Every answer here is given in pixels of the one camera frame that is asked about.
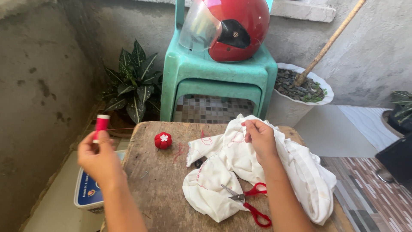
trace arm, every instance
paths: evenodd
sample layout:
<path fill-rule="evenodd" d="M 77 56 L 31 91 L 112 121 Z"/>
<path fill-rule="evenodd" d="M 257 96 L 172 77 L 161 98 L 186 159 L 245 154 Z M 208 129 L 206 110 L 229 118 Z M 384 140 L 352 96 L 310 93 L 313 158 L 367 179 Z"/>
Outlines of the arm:
<path fill-rule="evenodd" d="M 260 120 L 248 120 L 244 125 L 245 141 L 252 143 L 265 173 L 273 231 L 314 232 L 278 156 L 273 129 Z"/>
<path fill-rule="evenodd" d="M 99 145 L 89 134 L 77 152 L 78 164 L 99 183 L 103 193 L 105 215 L 110 232 L 147 232 L 127 185 L 126 173 L 105 131 L 99 132 Z"/>

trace red motorcycle helmet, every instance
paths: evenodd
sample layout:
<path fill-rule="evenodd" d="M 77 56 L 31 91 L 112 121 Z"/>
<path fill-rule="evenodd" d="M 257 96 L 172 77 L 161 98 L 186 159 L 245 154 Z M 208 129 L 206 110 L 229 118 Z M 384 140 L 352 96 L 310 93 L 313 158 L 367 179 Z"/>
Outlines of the red motorcycle helmet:
<path fill-rule="evenodd" d="M 194 0 L 179 43 L 193 51 L 209 49 L 213 60 L 251 58 L 269 30 L 265 0 Z"/>

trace right hand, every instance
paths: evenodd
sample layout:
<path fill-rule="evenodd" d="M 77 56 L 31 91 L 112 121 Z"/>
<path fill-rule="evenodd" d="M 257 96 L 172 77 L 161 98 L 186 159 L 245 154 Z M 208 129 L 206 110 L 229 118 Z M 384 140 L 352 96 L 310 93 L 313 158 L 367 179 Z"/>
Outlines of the right hand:
<path fill-rule="evenodd" d="M 99 131 L 98 147 L 93 143 L 93 131 L 80 142 L 77 149 L 77 163 L 95 180 L 102 191 L 124 184 L 126 173 L 119 157 L 112 147 L 113 140 L 106 131 Z"/>
<path fill-rule="evenodd" d="M 264 166 L 270 159 L 278 157 L 273 129 L 260 120 L 246 120 L 241 124 L 246 126 L 245 142 L 251 142 L 256 151 L 256 158 Z"/>

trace scissors blade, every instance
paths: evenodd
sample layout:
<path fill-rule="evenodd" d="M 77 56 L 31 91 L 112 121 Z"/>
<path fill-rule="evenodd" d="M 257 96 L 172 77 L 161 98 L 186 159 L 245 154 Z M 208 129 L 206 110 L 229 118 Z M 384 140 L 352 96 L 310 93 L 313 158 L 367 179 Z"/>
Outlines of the scissors blade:
<path fill-rule="evenodd" d="M 232 200 L 235 200 L 235 201 L 243 202 L 245 200 L 245 195 L 244 194 L 239 194 L 239 195 L 236 195 L 236 196 L 231 196 L 229 198 L 232 199 Z"/>
<path fill-rule="evenodd" d="M 228 192 L 230 192 L 230 194 L 232 194 L 233 196 L 237 196 L 239 194 L 237 194 L 235 191 L 231 190 L 230 188 L 226 187 L 224 184 L 221 184 L 221 186 L 226 189 Z"/>

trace wooden table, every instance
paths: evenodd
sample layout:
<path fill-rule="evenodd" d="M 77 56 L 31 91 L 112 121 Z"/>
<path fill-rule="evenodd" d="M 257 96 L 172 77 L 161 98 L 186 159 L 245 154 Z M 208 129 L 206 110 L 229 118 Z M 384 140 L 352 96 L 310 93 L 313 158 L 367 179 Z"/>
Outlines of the wooden table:
<path fill-rule="evenodd" d="M 150 232 L 271 231 L 255 225 L 252 215 L 246 211 L 239 211 L 232 217 L 217 223 L 208 215 L 194 210 L 183 195 L 183 179 L 195 169 L 193 164 L 186 168 L 186 144 L 199 139 L 201 130 L 213 136 L 223 134 L 226 126 L 226 124 L 144 122 L 135 127 L 123 166 L 129 177 L 131 194 Z M 294 129 L 282 126 L 279 128 L 286 138 L 304 144 Z M 172 135 L 173 144 L 166 150 L 159 150 L 153 140 L 156 134 L 163 131 Z M 179 144 L 183 145 L 184 149 L 180 153 Z M 252 187 L 246 181 L 241 179 L 239 181 L 243 189 Z M 262 213 L 270 215 L 265 195 L 250 197 L 248 202 Z M 334 206 L 333 213 L 324 226 L 314 224 L 316 231 L 353 232 L 352 225 L 336 197 L 334 197 Z M 103 223 L 101 231 L 106 230 Z"/>

